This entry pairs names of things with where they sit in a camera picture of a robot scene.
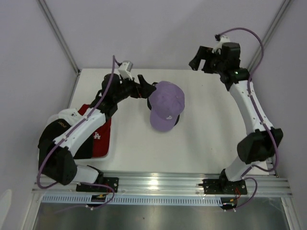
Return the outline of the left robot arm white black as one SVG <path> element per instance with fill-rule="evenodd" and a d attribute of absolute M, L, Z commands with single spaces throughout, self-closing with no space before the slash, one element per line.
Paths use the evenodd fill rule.
<path fill-rule="evenodd" d="M 40 188 L 44 188 L 40 183 L 41 175 L 61 185 L 87 184 L 93 192 L 103 188 L 101 172 L 92 166 L 77 165 L 74 157 L 78 150 L 84 149 L 93 133 L 111 119 L 118 103 L 128 97 L 147 99 L 156 90 L 143 75 L 138 75 L 138 79 L 139 82 L 135 82 L 118 74 L 105 75 L 101 89 L 83 115 L 77 113 L 73 122 L 58 118 L 45 128 L 38 144 L 36 183 Z"/>

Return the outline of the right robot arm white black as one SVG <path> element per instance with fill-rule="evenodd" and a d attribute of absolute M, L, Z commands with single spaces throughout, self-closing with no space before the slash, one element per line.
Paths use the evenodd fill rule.
<path fill-rule="evenodd" d="M 243 118 L 246 137 L 237 144 L 238 156 L 223 169 L 217 180 L 203 180 L 206 193 L 217 191 L 232 194 L 236 188 L 244 188 L 243 176 L 252 168 L 265 171 L 260 163 L 277 156 L 283 138 L 280 128 L 274 128 L 268 120 L 254 92 L 250 72 L 240 67 L 240 45 L 220 41 L 216 48 L 200 46 L 189 66 L 197 71 L 204 60 L 202 71 L 219 74 L 220 81 L 235 100 Z"/>

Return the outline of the red LA baseball cap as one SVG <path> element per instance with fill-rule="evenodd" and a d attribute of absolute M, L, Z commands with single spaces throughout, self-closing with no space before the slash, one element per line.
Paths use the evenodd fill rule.
<path fill-rule="evenodd" d="M 111 119 L 99 127 L 78 149 L 75 159 L 106 157 L 109 150 Z"/>

